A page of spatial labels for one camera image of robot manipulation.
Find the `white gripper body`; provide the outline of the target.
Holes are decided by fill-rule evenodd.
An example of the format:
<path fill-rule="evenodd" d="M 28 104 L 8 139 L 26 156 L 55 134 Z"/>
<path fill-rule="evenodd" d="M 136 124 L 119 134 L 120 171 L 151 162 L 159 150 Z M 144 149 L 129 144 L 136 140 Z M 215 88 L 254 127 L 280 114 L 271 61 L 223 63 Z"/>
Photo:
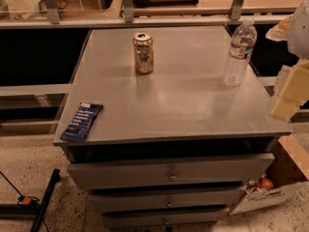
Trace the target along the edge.
<path fill-rule="evenodd" d="M 309 0 L 304 0 L 292 15 L 267 31 L 266 38 L 286 41 L 288 50 L 300 59 L 309 59 Z"/>

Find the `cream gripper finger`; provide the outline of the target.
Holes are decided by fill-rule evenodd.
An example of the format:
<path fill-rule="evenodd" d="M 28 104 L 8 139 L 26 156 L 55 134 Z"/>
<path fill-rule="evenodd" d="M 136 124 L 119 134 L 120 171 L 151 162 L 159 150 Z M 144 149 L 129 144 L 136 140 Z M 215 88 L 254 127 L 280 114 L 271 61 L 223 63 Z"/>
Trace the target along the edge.
<path fill-rule="evenodd" d="M 269 116 L 289 121 L 309 101 L 309 61 L 300 60 L 292 67 L 283 66 L 277 75 Z"/>

